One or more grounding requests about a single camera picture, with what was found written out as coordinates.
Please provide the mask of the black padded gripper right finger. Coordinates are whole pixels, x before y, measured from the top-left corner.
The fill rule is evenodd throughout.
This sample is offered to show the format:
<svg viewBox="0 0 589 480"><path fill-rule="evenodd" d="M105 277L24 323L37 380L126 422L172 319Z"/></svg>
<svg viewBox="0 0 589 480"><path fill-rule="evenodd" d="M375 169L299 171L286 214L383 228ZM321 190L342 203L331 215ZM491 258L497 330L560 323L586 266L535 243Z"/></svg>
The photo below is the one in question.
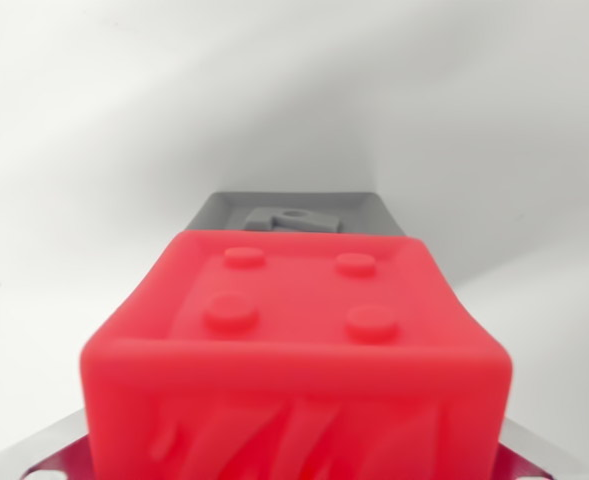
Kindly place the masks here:
<svg viewBox="0 0 589 480"><path fill-rule="evenodd" d="M570 457L513 420L500 434L498 472L506 479L559 479L570 472Z"/></svg>

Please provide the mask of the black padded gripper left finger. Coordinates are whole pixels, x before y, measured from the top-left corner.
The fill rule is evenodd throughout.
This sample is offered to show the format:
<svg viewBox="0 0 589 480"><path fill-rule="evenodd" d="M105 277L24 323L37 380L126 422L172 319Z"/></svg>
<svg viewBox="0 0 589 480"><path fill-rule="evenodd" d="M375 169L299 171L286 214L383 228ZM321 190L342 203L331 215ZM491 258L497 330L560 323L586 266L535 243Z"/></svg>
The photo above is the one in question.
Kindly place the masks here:
<svg viewBox="0 0 589 480"><path fill-rule="evenodd" d="M78 410L27 440L21 479L92 479L85 410Z"/></svg>

